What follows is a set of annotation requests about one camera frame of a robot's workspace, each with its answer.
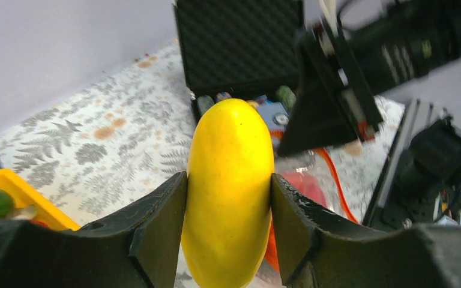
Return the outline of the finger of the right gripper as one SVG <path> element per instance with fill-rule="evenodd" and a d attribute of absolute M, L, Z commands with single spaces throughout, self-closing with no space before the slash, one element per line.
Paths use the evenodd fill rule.
<path fill-rule="evenodd" d="M 340 90 L 341 81 L 333 71 L 321 75 L 306 67 L 300 72 L 300 91 L 277 149 L 279 156 L 358 139 L 337 99 Z"/>

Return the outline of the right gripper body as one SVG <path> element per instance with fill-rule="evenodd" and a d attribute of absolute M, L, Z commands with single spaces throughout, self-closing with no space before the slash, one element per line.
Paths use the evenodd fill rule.
<path fill-rule="evenodd" d="M 384 63 L 368 27 L 356 37 L 324 34 L 324 26 L 295 34 L 300 85 L 294 105 L 294 141 L 366 142 L 383 118 L 375 95 L 384 90 Z"/>

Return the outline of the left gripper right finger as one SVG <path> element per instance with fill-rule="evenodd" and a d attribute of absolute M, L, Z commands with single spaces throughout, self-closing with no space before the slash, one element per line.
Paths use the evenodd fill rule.
<path fill-rule="evenodd" d="M 461 226 L 381 232 L 271 177 L 282 283 L 288 287 L 461 287 Z"/>

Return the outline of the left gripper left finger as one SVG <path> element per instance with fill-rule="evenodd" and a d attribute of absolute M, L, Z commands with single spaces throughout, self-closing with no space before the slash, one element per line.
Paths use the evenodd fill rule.
<path fill-rule="evenodd" d="M 0 287 L 173 287 L 186 198 L 178 172 L 77 231 L 0 220 Z"/>

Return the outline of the clear zip top bag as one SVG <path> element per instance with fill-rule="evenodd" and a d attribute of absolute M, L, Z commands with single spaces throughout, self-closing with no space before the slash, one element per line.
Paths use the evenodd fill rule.
<path fill-rule="evenodd" d="M 358 223 L 358 220 L 353 216 L 349 206 L 346 202 L 343 194 L 340 179 L 336 170 L 336 167 L 330 157 L 330 154 L 324 148 L 317 148 L 311 150 L 312 154 L 318 154 L 327 164 L 328 169 L 333 177 L 337 188 L 337 194 L 340 201 L 342 211 L 347 216 L 348 220 Z M 289 167 L 282 168 L 280 164 L 276 164 L 276 173 L 282 175 L 287 181 L 291 183 L 291 186 L 296 188 L 301 194 L 305 195 L 312 201 L 332 210 L 332 206 L 328 204 L 328 196 L 326 196 L 323 190 L 319 186 L 319 182 L 315 176 L 309 174 L 309 168 L 301 167 L 300 164 L 292 164 Z M 270 227 L 270 234 L 268 239 L 268 245 L 265 252 L 264 259 L 270 264 L 270 266 L 276 271 L 280 272 L 278 254 L 277 254 L 277 243 L 274 234 L 274 226 Z"/>

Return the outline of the red fake apple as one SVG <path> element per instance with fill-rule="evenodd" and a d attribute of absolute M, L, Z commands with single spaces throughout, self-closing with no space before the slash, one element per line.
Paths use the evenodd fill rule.
<path fill-rule="evenodd" d="M 291 183 L 301 194 L 312 201 L 327 207 L 327 200 L 324 192 L 319 186 L 318 180 L 309 174 L 300 172 L 285 172 L 282 176 Z"/>

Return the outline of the yellow fake lemon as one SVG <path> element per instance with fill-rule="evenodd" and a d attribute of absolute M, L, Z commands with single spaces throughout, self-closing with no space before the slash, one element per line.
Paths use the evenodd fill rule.
<path fill-rule="evenodd" d="M 181 245 L 200 287 L 246 287 L 264 258 L 271 226 L 274 153 L 249 103 L 227 99 L 196 126 L 188 157 Z"/>

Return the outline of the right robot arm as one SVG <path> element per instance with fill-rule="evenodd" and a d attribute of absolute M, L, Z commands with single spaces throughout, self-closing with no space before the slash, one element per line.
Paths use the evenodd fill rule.
<path fill-rule="evenodd" d="M 375 97 L 461 58 L 461 1 L 392 2 L 346 38 L 326 20 L 295 37 L 300 87 L 277 153 L 372 140 Z"/>

